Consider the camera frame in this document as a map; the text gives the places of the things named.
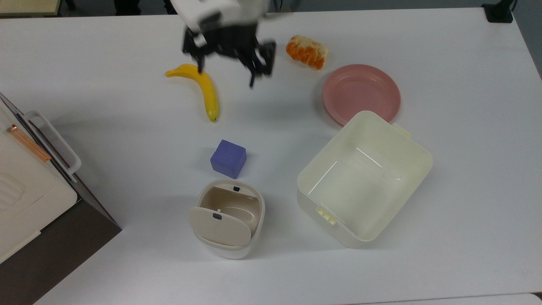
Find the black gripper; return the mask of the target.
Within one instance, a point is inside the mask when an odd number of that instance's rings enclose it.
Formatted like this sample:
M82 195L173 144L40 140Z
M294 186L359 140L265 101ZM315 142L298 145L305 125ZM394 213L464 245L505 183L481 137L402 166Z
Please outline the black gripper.
M257 40L258 23L231 25L203 32L186 28L182 52L190 55L205 70L205 58L211 54L235 58L250 71L249 88L254 88L256 77L273 73L277 53L275 40L260 43Z

